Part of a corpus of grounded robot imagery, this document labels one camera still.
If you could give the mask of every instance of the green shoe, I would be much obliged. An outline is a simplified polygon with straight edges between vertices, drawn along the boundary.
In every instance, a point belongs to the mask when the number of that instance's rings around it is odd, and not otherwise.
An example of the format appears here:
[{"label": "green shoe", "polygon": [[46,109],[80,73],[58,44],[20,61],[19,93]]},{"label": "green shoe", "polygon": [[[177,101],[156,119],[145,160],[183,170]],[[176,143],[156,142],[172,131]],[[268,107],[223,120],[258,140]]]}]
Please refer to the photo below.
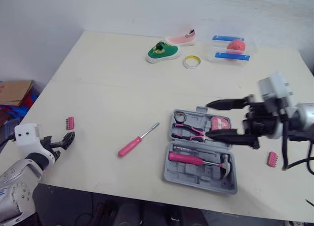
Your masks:
[{"label": "green shoe", "polygon": [[174,59],[180,56],[180,47],[171,46],[168,43],[159,41],[146,55],[150,63],[157,63],[162,60]]}]

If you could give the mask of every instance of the pink shoe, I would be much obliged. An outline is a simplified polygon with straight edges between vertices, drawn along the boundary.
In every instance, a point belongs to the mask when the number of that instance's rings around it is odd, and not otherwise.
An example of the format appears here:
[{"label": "pink shoe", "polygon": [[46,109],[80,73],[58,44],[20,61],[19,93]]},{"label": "pink shoe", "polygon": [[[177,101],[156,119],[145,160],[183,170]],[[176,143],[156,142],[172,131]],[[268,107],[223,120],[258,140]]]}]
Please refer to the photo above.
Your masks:
[{"label": "pink shoe", "polygon": [[168,36],[165,41],[176,46],[193,46],[196,41],[195,30],[192,29],[188,34],[181,36]]}]

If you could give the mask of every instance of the hammer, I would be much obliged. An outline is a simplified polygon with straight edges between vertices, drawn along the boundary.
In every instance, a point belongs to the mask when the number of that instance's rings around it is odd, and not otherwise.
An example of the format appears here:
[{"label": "hammer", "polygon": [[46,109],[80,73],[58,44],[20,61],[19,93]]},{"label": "hammer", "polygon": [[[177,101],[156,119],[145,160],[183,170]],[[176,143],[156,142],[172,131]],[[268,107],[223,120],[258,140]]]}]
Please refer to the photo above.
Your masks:
[{"label": "hammer", "polygon": [[182,154],[177,154],[174,152],[169,152],[168,159],[169,161],[177,161],[177,162],[182,162],[182,163],[187,163],[187,164],[193,164],[193,165],[209,165],[209,166],[218,166],[220,168],[225,169],[225,174],[222,178],[225,178],[229,172],[230,172],[230,163],[228,162],[228,155],[223,154],[222,155],[223,162],[222,163],[215,163],[215,162],[209,162],[209,161],[204,161],[203,159],[200,159],[195,156],[188,156],[188,155],[182,155]]}]

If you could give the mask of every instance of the shoe sole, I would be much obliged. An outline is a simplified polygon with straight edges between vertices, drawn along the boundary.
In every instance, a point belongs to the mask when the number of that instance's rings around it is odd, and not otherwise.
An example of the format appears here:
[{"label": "shoe sole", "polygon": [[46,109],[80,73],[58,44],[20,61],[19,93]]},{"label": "shoe sole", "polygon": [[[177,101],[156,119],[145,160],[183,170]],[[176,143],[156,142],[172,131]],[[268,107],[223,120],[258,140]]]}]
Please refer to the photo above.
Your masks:
[{"label": "shoe sole", "polygon": [[149,63],[158,63],[158,62],[163,61],[163,60],[175,59],[179,56],[180,56],[180,48],[178,47],[178,51],[174,55],[163,57],[163,58],[151,58],[150,56],[146,55],[146,60]]},{"label": "shoe sole", "polygon": [[172,45],[172,46],[193,46],[196,43],[196,39],[194,39],[193,41],[189,41],[189,42],[184,42],[184,43],[179,43],[179,44],[174,44],[170,41],[168,41],[167,39],[164,39],[166,43]]}]

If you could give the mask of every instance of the pliers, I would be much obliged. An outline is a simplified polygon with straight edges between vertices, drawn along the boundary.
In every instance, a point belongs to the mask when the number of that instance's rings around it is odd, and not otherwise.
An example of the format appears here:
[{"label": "pliers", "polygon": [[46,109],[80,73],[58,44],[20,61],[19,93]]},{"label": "pliers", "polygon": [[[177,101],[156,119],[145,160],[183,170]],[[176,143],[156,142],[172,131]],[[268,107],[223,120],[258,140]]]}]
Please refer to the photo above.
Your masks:
[{"label": "pliers", "polygon": [[172,133],[171,136],[173,138],[185,139],[185,140],[189,140],[189,141],[196,140],[198,142],[205,142],[205,138],[204,138],[205,132],[202,128],[195,128],[193,126],[189,126],[186,124],[175,124],[175,123],[173,123],[173,126],[177,127],[177,128],[185,129],[187,131],[190,131],[191,133],[196,134],[196,136],[182,136],[180,134]]}]

